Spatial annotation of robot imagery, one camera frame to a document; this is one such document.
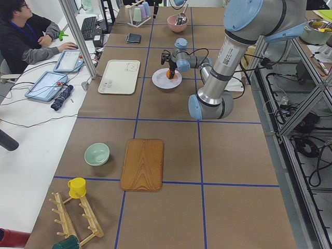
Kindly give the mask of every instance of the pink bowl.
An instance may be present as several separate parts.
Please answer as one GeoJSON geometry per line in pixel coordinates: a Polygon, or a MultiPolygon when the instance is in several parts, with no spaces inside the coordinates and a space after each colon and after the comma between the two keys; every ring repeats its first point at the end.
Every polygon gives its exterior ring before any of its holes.
{"type": "Polygon", "coordinates": [[[187,20],[185,21],[184,24],[175,25],[176,22],[177,22],[177,15],[173,15],[173,16],[170,16],[170,17],[167,18],[168,27],[170,27],[170,29],[173,32],[180,33],[180,32],[182,32],[183,30],[186,29],[186,27],[188,25],[188,18],[187,18],[187,20]]]}

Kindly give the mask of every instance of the person's hand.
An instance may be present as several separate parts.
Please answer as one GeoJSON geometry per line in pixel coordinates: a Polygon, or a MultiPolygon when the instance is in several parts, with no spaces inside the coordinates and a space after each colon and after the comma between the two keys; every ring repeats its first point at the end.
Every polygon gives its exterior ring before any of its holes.
{"type": "Polygon", "coordinates": [[[46,48],[51,45],[52,38],[49,35],[42,36],[38,39],[39,45],[41,45],[43,48],[46,48]]]}
{"type": "Polygon", "coordinates": [[[77,49],[77,45],[71,41],[69,41],[68,43],[64,43],[61,44],[60,46],[58,46],[58,50],[61,53],[63,50],[67,50],[67,49],[77,49]]]}

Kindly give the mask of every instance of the black keyboard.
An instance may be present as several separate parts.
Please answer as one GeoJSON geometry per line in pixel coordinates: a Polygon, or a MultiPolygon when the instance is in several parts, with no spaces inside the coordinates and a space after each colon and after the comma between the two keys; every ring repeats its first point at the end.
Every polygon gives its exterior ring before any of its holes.
{"type": "Polygon", "coordinates": [[[94,30],[97,23],[97,17],[87,17],[84,18],[82,24],[82,35],[84,40],[92,40],[94,37],[94,30]]]}

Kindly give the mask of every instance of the green bowl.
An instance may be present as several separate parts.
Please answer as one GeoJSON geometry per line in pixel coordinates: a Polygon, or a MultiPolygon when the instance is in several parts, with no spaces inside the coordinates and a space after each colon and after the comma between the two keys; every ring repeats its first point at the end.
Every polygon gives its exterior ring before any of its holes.
{"type": "Polygon", "coordinates": [[[103,165],[108,158],[109,148],[103,143],[95,143],[90,145],[84,153],[85,162],[92,166],[103,165]]]}

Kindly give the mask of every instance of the blue lanyard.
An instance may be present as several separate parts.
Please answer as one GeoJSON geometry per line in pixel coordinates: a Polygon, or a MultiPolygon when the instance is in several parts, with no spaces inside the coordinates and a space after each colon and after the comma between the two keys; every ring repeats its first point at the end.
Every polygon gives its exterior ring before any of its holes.
{"type": "Polygon", "coordinates": [[[29,28],[29,30],[31,31],[31,33],[33,34],[33,36],[35,38],[33,38],[29,33],[27,33],[24,29],[22,29],[21,27],[18,27],[15,23],[10,22],[15,28],[17,28],[19,31],[21,31],[24,35],[26,35],[30,40],[32,40],[33,42],[38,43],[38,36],[36,35],[36,33],[33,31],[33,29],[30,27],[30,25],[28,23],[26,23],[25,25],[29,28]]]}

